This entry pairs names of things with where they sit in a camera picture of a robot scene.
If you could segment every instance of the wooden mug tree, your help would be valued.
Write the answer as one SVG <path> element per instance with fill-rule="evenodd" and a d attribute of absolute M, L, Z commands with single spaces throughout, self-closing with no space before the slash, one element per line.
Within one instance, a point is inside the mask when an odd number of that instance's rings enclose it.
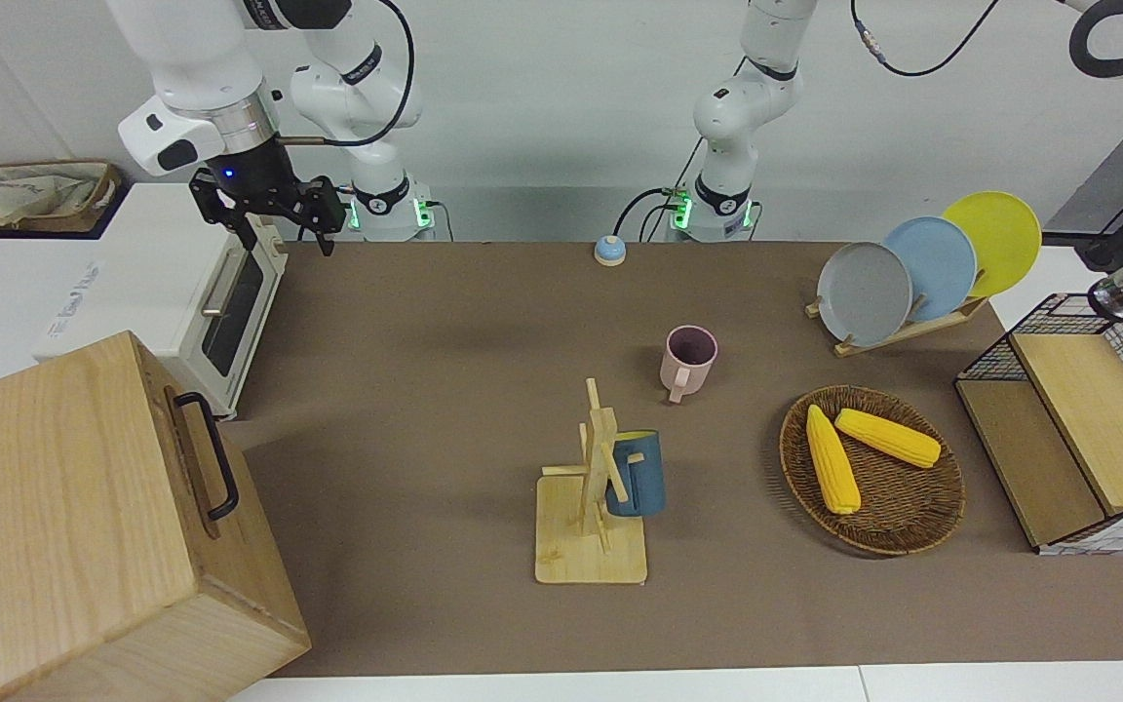
<path fill-rule="evenodd" d="M 536 481 L 536 581 L 642 583 L 647 580 L 642 517 L 618 517 L 605 490 L 630 498 L 614 463 L 618 419 L 587 379 L 587 421 L 579 423 L 583 465 L 544 467 Z M 630 456 L 629 462 L 642 459 Z"/>

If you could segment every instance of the green indicator light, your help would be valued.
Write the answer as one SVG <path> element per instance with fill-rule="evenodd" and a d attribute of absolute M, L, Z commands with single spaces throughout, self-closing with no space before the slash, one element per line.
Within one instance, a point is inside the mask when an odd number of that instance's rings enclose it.
<path fill-rule="evenodd" d="M 432 227 L 432 212 L 422 200 L 414 200 L 414 219 L 418 219 L 419 228 Z"/>
<path fill-rule="evenodd" d="M 691 225 L 691 195 L 686 192 L 682 192 L 683 204 L 677 206 L 674 212 L 674 228 L 677 230 L 686 230 L 687 226 Z"/>

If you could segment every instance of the mug handle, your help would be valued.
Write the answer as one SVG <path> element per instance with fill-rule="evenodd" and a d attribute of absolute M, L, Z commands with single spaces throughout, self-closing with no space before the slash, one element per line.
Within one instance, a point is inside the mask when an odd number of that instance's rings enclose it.
<path fill-rule="evenodd" d="M 683 402 L 683 391 L 687 388 L 687 381 L 691 380 L 691 368 L 678 368 L 677 373 L 674 373 L 674 386 L 669 388 L 669 402 L 678 404 Z"/>

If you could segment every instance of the corn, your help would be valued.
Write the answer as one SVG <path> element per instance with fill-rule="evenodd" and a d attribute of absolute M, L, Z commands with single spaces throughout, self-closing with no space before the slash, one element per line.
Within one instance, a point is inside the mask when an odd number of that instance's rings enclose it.
<path fill-rule="evenodd" d="M 933 466 L 943 450 L 931 436 L 860 410 L 842 410 L 839 418 L 834 419 L 834 426 L 860 444 L 895 456 L 901 462 L 912 463 L 919 468 Z"/>
<path fill-rule="evenodd" d="M 809 454 L 816 471 L 816 484 L 825 508 L 836 514 L 851 514 L 860 510 L 860 490 L 856 487 L 852 464 L 847 459 L 834 426 L 819 405 L 809 405 Z"/>

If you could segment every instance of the blue mug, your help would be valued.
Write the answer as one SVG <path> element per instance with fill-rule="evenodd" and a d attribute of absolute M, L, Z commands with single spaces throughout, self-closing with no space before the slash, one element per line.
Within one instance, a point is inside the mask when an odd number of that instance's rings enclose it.
<path fill-rule="evenodd" d="M 630 499 L 619 502 L 614 487 L 605 489 L 605 507 L 615 517 L 649 517 L 665 508 L 661 439 L 657 431 L 620 431 L 614 436 L 614 463 Z"/>

